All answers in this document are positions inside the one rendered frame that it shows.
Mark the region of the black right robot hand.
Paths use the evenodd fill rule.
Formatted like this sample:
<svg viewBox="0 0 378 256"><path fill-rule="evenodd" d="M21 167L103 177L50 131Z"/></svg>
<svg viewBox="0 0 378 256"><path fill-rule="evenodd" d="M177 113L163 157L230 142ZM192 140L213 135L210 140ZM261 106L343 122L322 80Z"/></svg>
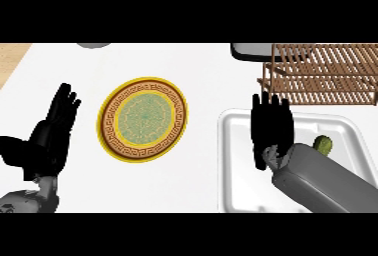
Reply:
<svg viewBox="0 0 378 256"><path fill-rule="evenodd" d="M294 119L290 102L279 99L267 92L253 95L251 109L251 140L254 144L256 168L266 170L263 151L267 147L278 146L278 154L284 156L294 144Z"/></svg>

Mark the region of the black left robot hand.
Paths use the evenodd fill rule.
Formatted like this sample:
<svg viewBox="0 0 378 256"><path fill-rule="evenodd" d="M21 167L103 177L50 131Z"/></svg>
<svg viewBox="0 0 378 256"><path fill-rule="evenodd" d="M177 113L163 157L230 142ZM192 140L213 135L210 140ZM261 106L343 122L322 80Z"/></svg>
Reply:
<svg viewBox="0 0 378 256"><path fill-rule="evenodd" d="M9 166L22 168L25 181L56 177L65 167L80 103L71 85L62 83L46 119L37 123L30 139L0 136L0 157Z"/></svg>

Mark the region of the yellow-green lemon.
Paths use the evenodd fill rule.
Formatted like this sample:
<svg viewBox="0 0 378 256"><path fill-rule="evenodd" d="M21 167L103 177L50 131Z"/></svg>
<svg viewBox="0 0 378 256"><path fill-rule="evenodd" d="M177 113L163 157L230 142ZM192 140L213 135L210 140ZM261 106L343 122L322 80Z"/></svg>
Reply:
<svg viewBox="0 0 378 256"><path fill-rule="evenodd" d="M328 136L319 135L313 142L313 148L328 156L332 150L332 140Z"/></svg>

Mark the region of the white plastic tray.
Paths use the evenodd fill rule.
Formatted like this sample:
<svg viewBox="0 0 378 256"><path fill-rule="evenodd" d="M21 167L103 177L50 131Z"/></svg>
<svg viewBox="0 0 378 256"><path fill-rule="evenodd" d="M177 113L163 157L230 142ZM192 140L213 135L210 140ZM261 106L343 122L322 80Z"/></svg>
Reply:
<svg viewBox="0 0 378 256"><path fill-rule="evenodd" d="M313 145L325 135L332 140L329 158L374 186L378 170L362 133L353 122L335 115L292 113L295 142ZM250 135L251 111L226 110L219 119L219 210L229 213L309 213L272 184L272 171L256 168Z"/></svg>

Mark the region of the wooden tiered shelf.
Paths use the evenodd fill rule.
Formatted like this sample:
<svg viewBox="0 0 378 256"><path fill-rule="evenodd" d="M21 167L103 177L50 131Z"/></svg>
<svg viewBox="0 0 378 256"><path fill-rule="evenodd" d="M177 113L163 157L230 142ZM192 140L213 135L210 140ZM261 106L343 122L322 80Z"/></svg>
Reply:
<svg viewBox="0 0 378 256"><path fill-rule="evenodd" d="M378 105L378 43L273 44L257 79L291 105Z"/></svg>

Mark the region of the yellow patterned round plate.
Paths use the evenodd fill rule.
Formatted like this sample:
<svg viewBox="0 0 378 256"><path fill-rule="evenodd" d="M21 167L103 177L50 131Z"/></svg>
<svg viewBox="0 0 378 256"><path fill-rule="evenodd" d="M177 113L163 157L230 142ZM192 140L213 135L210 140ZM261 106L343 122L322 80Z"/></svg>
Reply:
<svg viewBox="0 0 378 256"><path fill-rule="evenodd" d="M132 163L161 157L183 135L188 114L183 93L170 81L140 77L126 82L98 114L98 138L108 154Z"/></svg>

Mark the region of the pale wooden board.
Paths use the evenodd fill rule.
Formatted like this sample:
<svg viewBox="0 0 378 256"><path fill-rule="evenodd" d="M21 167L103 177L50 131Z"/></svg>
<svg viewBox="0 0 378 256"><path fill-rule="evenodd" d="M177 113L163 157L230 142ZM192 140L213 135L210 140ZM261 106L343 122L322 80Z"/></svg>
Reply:
<svg viewBox="0 0 378 256"><path fill-rule="evenodd" d="M0 89L27 54L31 43L0 43Z"/></svg>

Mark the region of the black-rimmed grey appliance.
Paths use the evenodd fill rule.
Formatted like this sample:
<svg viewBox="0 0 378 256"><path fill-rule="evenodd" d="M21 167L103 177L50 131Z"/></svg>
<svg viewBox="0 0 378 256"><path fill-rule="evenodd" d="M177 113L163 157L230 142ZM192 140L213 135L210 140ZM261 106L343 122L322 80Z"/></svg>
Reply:
<svg viewBox="0 0 378 256"><path fill-rule="evenodd" d="M273 43L232 43L230 52L235 59L251 62L284 62L303 61L309 58L307 54L300 52L284 52Z"/></svg>

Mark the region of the grey round object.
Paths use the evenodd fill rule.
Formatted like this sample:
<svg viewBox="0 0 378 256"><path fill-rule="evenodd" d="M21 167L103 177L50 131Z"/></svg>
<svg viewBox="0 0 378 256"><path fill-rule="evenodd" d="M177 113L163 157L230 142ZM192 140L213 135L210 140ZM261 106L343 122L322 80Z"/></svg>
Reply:
<svg viewBox="0 0 378 256"><path fill-rule="evenodd" d="M77 43L86 49L99 49L108 46L111 43Z"/></svg>

